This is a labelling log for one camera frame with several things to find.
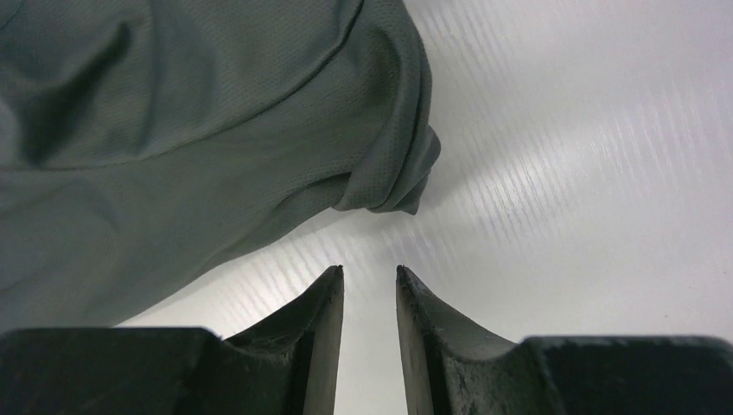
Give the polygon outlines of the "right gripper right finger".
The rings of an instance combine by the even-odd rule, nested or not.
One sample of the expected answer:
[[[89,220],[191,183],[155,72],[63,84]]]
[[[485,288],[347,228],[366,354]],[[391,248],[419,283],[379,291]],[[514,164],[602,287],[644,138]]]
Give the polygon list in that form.
[[[396,279],[411,414],[729,414],[732,347],[706,336],[532,336],[511,342]]]

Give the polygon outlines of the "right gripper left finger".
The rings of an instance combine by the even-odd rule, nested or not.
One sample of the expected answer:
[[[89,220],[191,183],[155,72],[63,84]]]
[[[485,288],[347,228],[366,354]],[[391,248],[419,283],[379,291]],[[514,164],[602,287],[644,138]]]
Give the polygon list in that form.
[[[236,335],[199,328],[20,329],[1,337],[4,414],[330,414],[344,275]]]

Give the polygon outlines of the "grey t-shirt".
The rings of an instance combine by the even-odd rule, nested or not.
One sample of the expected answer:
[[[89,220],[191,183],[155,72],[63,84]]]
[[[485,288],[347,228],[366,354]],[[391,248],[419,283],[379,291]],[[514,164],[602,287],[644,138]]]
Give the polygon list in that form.
[[[400,1],[4,1],[1,328],[123,322],[320,212],[417,211]]]

